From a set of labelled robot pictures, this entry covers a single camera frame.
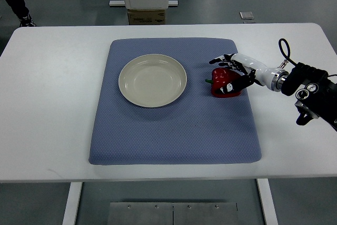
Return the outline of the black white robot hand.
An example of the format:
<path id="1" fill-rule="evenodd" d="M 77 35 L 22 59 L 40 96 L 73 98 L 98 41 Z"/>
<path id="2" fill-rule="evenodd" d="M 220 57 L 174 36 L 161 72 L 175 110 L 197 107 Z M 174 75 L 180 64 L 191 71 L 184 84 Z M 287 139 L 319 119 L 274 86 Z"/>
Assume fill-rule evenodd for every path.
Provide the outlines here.
<path id="1" fill-rule="evenodd" d="M 279 67 L 270 68 L 265 64 L 240 53 L 224 54 L 209 61 L 220 67 L 238 72 L 241 77 L 232 84 L 237 89 L 245 89 L 252 84 L 265 86 L 271 91 L 279 92 L 289 73 Z"/>

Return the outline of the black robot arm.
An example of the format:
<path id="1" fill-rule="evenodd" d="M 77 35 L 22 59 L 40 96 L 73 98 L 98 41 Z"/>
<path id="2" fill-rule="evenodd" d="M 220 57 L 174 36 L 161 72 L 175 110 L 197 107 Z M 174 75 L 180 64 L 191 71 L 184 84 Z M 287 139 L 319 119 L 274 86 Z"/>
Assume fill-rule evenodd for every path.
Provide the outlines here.
<path id="1" fill-rule="evenodd" d="M 286 96 L 295 95 L 295 107 L 299 112 L 297 125 L 322 118 L 336 130 L 336 83 L 330 80 L 331 75 L 325 70 L 291 60 L 286 39 L 279 39 L 278 45 L 285 61 L 294 68 L 289 74 L 277 77 L 275 87 Z"/>

